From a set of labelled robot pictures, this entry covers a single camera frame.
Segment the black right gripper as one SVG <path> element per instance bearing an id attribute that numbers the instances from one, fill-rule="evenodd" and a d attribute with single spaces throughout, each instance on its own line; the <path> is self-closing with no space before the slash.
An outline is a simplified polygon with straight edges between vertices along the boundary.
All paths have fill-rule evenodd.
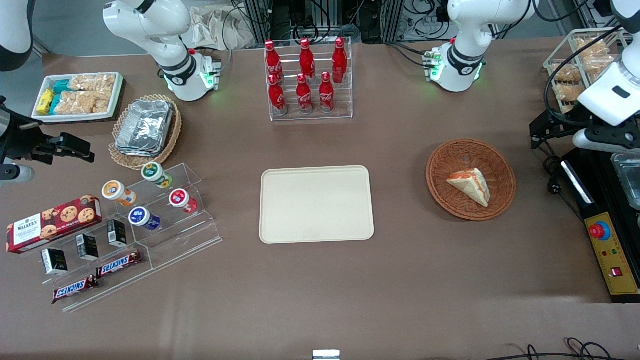
<path id="1" fill-rule="evenodd" d="M 6 106 L 7 98 L 0 98 L 1 162 L 8 158 L 19 160 L 33 151 L 33 160 L 51 166 L 55 157 L 72 157 L 87 163 L 95 162 L 91 143 L 70 133 L 61 133 L 57 142 L 41 143 L 42 121 L 23 116 Z"/>

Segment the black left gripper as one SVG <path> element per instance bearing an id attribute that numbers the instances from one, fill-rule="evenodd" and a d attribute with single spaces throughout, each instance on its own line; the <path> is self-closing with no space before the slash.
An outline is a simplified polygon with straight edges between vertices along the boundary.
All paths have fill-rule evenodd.
<path id="1" fill-rule="evenodd" d="M 638 140 L 639 114 L 622 121 L 619 125 L 610 125 L 585 107 L 573 107 L 564 114 L 567 121 L 578 123 L 585 129 L 590 140 Z M 543 111 L 530 123 L 530 149 L 537 150 L 551 139 L 569 136 L 569 129 L 549 111 Z"/>

